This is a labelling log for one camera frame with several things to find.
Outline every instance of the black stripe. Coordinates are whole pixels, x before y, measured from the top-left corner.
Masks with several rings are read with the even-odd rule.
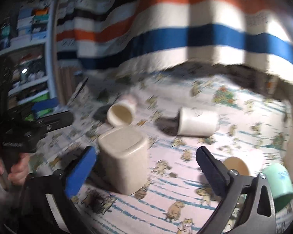
[[[130,3],[130,2],[134,2],[137,0],[115,0],[115,2],[113,3],[112,7],[104,14],[94,14],[92,12],[89,11],[84,11],[84,10],[80,10],[80,9],[74,9],[72,14],[68,14],[65,15],[64,18],[59,19],[57,21],[57,25],[62,25],[64,24],[66,21],[69,20],[73,20],[74,17],[84,17],[84,18],[89,18],[89,19],[93,19],[95,21],[104,21],[106,20],[106,18],[108,17],[108,15],[117,7],[124,5],[126,3]]]

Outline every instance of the bed sheet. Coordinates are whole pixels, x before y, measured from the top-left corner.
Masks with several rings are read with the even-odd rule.
[[[228,75],[217,66],[180,66],[116,80],[93,74],[70,104],[73,125],[48,133],[30,166],[36,173],[49,175],[64,168],[85,146],[97,148],[98,136],[111,128],[104,122],[106,105],[130,92],[138,99],[133,124],[150,141],[148,182],[131,196],[113,192],[98,161],[72,201],[97,233],[196,233],[219,201],[195,160],[198,147],[205,145],[219,160],[259,148],[265,155],[262,168],[283,163],[291,128],[290,105],[246,89],[252,77],[245,71]],[[219,130],[209,138],[176,136],[175,118],[181,106],[217,111]],[[292,207],[289,204],[277,214],[278,233],[292,220]],[[231,229],[235,217],[225,231]]]

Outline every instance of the cup opening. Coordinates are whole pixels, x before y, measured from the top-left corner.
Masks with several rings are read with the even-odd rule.
[[[229,157],[223,162],[223,164],[227,167],[228,170],[237,170],[240,175],[250,175],[248,166],[240,158]]]
[[[133,117],[131,112],[122,105],[113,105],[110,108],[110,119],[115,120],[115,123],[129,125],[131,124]]]
[[[288,193],[274,199],[273,201],[275,204],[276,213],[282,210],[292,199],[293,199],[292,193]]]

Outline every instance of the striped blanket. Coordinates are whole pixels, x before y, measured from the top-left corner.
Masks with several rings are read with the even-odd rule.
[[[160,71],[185,61],[245,64],[293,84],[283,0],[60,0],[60,67]]]

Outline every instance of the screw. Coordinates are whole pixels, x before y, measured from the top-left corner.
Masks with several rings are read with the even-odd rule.
[[[230,170],[230,172],[231,172],[231,174],[233,174],[235,176],[237,176],[239,174],[238,171],[236,171],[236,170]]]
[[[260,175],[260,177],[263,178],[263,179],[266,178],[266,176],[265,176],[263,173],[259,173],[259,175]]]

